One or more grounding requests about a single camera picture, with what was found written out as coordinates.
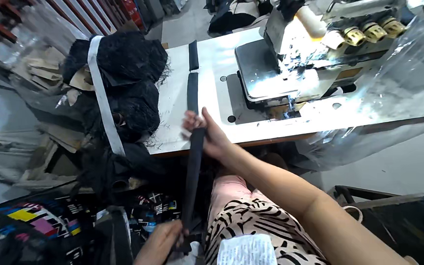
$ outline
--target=concrete floor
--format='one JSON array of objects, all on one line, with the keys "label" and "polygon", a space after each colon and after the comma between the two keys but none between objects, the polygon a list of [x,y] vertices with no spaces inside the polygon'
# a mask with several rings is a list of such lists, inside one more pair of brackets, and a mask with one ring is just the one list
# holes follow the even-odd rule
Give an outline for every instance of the concrete floor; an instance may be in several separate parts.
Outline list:
[{"label": "concrete floor", "polygon": [[354,163],[301,177],[324,191],[346,185],[399,195],[424,192],[424,134]]}]

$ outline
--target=metal plate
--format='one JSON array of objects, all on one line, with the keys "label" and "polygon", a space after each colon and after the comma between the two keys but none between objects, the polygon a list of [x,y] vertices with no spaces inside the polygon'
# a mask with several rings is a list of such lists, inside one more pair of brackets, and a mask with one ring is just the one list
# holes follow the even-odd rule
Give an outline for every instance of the metal plate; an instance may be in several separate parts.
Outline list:
[{"label": "metal plate", "polygon": [[279,76],[279,67],[264,39],[235,48],[246,97],[250,101],[275,98],[296,91]]}]

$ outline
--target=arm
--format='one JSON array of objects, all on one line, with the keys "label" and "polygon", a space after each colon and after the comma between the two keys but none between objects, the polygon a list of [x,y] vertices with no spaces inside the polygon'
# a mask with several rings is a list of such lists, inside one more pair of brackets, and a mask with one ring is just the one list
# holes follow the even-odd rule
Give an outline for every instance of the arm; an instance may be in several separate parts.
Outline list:
[{"label": "arm", "polygon": [[330,196],[301,177],[263,162],[232,144],[206,109],[203,116],[205,121],[186,113],[183,126],[188,130],[207,126],[204,151],[295,216],[332,264],[409,264]]}]

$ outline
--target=patterned fabric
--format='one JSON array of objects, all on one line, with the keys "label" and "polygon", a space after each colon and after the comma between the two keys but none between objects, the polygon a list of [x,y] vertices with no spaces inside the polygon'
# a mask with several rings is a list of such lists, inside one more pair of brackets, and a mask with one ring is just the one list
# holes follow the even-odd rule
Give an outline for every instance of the patterned fabric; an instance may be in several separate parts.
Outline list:
[{"label": "patterned fabric", "polygon": [[222,239],[268,234],[279,265],[329,265],[302,226],[279,206],[256,199],[228,202],[211,223],[206,236],[205,262],[216,264]]}]

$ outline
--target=black cloth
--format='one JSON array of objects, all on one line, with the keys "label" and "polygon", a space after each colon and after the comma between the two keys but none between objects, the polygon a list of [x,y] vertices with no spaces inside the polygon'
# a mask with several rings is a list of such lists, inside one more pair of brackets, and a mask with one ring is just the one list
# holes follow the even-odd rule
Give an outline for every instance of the black cloth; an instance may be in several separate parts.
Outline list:
[{"label": "black cloth", "polygon": [[[122,142],[136,142],[158,129],[158,97],[158,89],[149,80],[118,86],[108,94],[111,112],[122,117],[121,123],[115,125]],[[81,112],[85,133],[108,145],[96,95],[90,92],[79,95],[73,107]]]},{"label": "black cloth", "polygon": [[161,159],[152,157],[141,143],[124,143],[125,157],[112,153],[110,147],[99,146],[83,157],[85,171],[77,180],[80,187],[91,187],[98,198],[107,203],[123,205],[115,199],[114,193],[125,191],[129,178],[147,180],[151,184],[161,184],[167,170]]},{"label": "black cloth", "polygon": [[[86,65],[89,46],[87,40],[73,43],[63,67],[65,83]],[[167,59],[160,41],[145,40],[140,32],[114,33],[101,39],[97,64],[111,112],[121,117],[116,127],[123,142],[136,142],[158,129],[155,82],[168,72]],[[73,107],[81,112],[85,132],[108,145],[94,92],[82,92]]]},{"label": "black cloth", "polygon": [[237,0],[228,0],[220,3],[217,14],[212,17],[209,25],[211,33],[226,33],[234,29],[245,27],[256,20],[256,16],[247,13],[235,13],[230,5]]},{"label": "black cloth", "polygon": [[285,21],[291,22],[304,4],[305,0],[281,0],[276,9],[281,12]]},{"label": "black cloth", "polygon": [[[88,40],[76,40],[73,43],[63,67],[65,83],[70,83],[73,75],[87,64],[89,48]],[[146,40],[138,31],[114,33],[102,38],[97,52],[100,71],[113,77],[103,76],[103,81],[106,84],[105,78],[108,79],[111,86],[140,80],[157,82],[167,59],[168,54],[159,40]]]}]

